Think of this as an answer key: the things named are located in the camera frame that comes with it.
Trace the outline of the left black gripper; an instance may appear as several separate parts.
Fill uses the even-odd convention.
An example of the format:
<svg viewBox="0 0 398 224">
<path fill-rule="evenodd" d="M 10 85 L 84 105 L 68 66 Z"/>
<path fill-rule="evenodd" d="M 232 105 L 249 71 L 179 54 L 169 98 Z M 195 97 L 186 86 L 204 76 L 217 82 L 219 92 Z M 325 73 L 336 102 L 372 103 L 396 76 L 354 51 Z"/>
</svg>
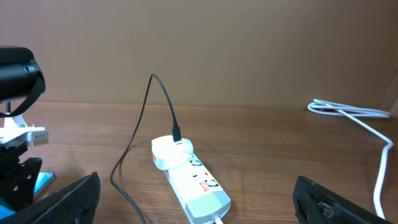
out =
<svg viewBox="0 0 398 224">
<path fill-rule="evenodd" d="M 26 151 L 25 141 L 9 141 L 1 145 L 1 199 L 13 211 L 33 204 L 34 187 L 42 165 L 38 157 L 19 164 L 19 156 Z"/>
</svg>

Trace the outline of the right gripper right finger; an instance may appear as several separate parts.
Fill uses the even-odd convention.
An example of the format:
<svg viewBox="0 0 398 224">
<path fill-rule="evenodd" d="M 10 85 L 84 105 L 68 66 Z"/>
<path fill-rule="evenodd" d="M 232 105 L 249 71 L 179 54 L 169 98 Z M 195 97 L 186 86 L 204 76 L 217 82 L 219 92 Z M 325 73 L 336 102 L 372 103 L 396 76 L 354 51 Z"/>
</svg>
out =
<svg viewBox="0 0 398 224">
<path fill-rule="evenodd" d="M 305 176 L 297 178 L 293 202 L 300 224 L 391 224 Z"/>
</svg>

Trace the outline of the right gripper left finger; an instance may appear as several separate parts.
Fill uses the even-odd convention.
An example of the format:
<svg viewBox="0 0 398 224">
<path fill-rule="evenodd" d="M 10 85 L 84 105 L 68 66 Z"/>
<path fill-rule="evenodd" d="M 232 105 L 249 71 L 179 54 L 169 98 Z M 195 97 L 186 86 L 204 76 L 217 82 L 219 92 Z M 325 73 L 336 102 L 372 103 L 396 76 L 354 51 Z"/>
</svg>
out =
<svg viewBox="0 0 398 224">
<path fill-rule="evenodd" d="M 97 172 L 4 218 L 1 224 L 92 224 L 100 200 Z"/>
</svg>

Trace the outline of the turquoise screen smartphone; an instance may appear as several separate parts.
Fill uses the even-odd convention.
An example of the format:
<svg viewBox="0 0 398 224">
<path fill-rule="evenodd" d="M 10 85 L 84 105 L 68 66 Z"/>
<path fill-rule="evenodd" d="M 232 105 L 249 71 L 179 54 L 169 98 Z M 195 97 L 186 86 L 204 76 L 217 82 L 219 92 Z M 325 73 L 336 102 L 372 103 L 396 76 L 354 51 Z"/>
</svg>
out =
<svg viewBox="0 0 398 224">
<path fill-rule="evenodd" d="M 39 195 L 50 185 L 50 183 L 55 179 L 54 172 L 39 172 L 38 178 L 34 187 L 34 199 L 38 198 Z M 16 212 L 11 208 L 6 206 L 6 203 L 1 199 L 1 219 L 5 219 Z"/>
</svg>

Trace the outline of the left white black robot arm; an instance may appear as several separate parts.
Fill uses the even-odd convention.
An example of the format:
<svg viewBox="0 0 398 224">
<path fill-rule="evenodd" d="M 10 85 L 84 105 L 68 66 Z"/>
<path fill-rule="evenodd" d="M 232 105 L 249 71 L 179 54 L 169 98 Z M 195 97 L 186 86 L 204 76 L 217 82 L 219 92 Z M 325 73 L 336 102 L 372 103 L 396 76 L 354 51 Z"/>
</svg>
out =
<svg viewBox="0 0 398 224">
<path fill-rule="evenodd" d="M 25 47 L 1 47 L 1 205 L 19 211 L 32 205 L 35 184 L 42 160 L 19 157 L 29 146 L 47 144 L 49 133 L 44 127 L 29 126 L 23 113 L 45 91 L 43 73 L 34 54 Z"/>
</svg>

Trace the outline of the white USB charger adapter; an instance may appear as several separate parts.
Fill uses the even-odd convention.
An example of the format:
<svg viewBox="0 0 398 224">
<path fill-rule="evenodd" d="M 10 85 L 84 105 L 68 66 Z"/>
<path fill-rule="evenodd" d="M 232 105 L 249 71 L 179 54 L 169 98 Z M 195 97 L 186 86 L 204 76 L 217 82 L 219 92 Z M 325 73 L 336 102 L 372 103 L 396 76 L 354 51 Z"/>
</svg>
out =
<svg viewBox="0 0 398 224">
<path fill-rule="evenodd" d="M 154 164 L 159 170 L 178 167 L 193 155 L 193 144 L 189 139 L 175 142 L 172 135 L 153 139 L 151 148 Z"/>
</svg>

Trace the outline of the white power strip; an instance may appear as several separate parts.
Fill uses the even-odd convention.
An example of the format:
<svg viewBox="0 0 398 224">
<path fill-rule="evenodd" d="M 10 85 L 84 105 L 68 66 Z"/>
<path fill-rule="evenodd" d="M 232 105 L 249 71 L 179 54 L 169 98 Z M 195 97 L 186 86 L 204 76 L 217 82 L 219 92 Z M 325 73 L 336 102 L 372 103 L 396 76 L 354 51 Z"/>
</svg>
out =
<svg viewBox="0 0 398 224">
<path fill-rule="evenodd" d="M 231 198 L 196 155 L 164 174 L 190 224 L 223 224 Z"/>
</svg>

